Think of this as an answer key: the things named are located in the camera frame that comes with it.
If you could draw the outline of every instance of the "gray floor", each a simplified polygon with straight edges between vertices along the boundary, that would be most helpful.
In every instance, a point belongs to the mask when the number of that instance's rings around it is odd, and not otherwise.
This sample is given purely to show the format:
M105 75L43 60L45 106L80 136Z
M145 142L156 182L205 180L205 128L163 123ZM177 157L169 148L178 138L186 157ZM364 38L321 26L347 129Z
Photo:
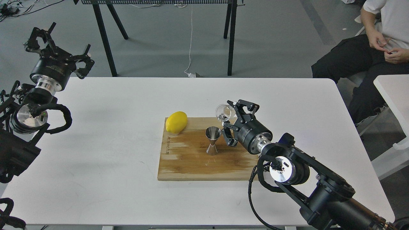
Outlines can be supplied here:
M46 2L50 5L57 0ZM354 22L359 7L340 0L247 0L245 4L237 12L233 77L309 78L310 66L316 60L362 27ZM33 10L44 6L46 3L42 0ZM121 77L187 77L183 71L189 65L191 15L193 38L191 66L187 72L197 72L203 77L227 77L229 41L222 38L225 5L185 8L161 5L147 9L116 5L115 9L130 37L127 41L107 7L101 6ZM89 77L111 76L92 6L64 1L0 23L0 89L9 90L15 80L30 83L29 74L38 55L25 52L22 44L33 27L48 28L52 22L57 23L52 32L57 46L80 54L86 44L91 44L95 65ZM347 104L354 85L345 80L340 81L338 87ZM389 113L364 134L363 143L370 159L374 159L404 137L396 118ZM397 218L409 216L408 172L406 167L381 181ZM0 194L4 188L5 185L0 185ZM40 228L28 227L29 230ZM100 229L100 226L50 226L47 229L94 228Z

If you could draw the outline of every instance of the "white cable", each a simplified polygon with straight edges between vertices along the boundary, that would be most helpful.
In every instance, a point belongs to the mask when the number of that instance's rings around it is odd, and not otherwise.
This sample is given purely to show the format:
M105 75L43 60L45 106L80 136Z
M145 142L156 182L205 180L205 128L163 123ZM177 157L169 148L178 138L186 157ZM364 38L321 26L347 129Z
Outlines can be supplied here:
M190 48L189 48L189 66L187 67L187 69L185 69L183 71L188 76L189 76L189 74L186 73L186 71L190 68L190 63L191 63L190 51L192 50L192 38L193 38L193 4L191 4L191 5L192 5L192 13L191 13L191 16L190 16L191 32L190 32Z
M132 4L128 4L128 5L131 5L131 6L137 7L137 8L141 8L141 9L145 9L145 8L151 8L151 7L158 7L160 4L152 4L151 6L148 6L148 7L139 7L139 6L135 6L135 5L132 5Z
M24 11L23 14L16 15L16 16L8 16L8 18L17 18L18 16L21 16L21 15L24 15L24 14L26 14L26 13L29 13L29 12L31 11L31 9L33 8L33 6L34 6L36 3L40 2L40 1L41 1L41 0L36 0L31 6L29 6L29 7L27 8L27 10Z
M187 4L175 4L175 6L177 6L179 8L185 8L187 6Z

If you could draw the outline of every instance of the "black table leg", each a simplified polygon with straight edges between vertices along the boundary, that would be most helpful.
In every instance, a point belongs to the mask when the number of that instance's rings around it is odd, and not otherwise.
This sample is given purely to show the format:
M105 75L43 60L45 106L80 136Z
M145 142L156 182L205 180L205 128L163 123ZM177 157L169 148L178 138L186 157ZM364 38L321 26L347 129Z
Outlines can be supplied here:
M124 29L124 26L121 23L121 20L118 17L117 12L114 9L114 6L112 4L107 4L109 11L112 14L112 17L114 18L115 22L117 23L117 26L119 28L119 30L121 31L122 36L124 37L125 40L127 40L129 37L126 34L126 31Z
M111 73L113 77L118 76L117 70L115 68L114 58L112 57L111 48L109 46L108 37L106 35L105 26L103 25L101 9L99 8L99 4L92 4L94 8L95 18L97 19L99 33L101 34L101 39L103 43L103 47L105 49L106 57L108 59L109 68L111 69Z
M223 38L224 38L224 39L227 39L227 33L229 32L229 23L230 23L230 15L231 15L231 5L232 5L232 4L227 4L225 33L224 33L224 35L223 35Z
M230 21L229 63L227 67L228 76L231 76L231 69L233 68L233 49L234 49L234 32L236 31L236 13L237 13L237 0L233 0L232 6L231 6L231 21Z

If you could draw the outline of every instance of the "hand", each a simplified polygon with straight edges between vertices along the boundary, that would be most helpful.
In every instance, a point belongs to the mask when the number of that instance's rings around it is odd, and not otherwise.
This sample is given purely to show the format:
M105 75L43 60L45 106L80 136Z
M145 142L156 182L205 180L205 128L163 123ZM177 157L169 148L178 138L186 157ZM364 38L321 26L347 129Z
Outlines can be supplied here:
M393 48L385 51L385 61L392 64L400 64L409 62L409 50L403 48Z
M371 31L367 31L366 35L368 36L368 40L369 40L369 46L371 48L375 48L377 50L380 51L388 51L387 49L383 48L390 40L390 38L388 38L388 40L386 40L382 33L380 33L377 30L371 30Z

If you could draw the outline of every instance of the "white shirt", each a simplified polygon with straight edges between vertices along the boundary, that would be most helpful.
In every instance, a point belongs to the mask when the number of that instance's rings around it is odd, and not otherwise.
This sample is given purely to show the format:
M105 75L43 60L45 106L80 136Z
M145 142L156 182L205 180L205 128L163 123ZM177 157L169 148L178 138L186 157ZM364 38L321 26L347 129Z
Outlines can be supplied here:
M391 38L385 48L409 49L409 0L367 0L363 8L373 14L381 12L382 27L378 30L386 39Z

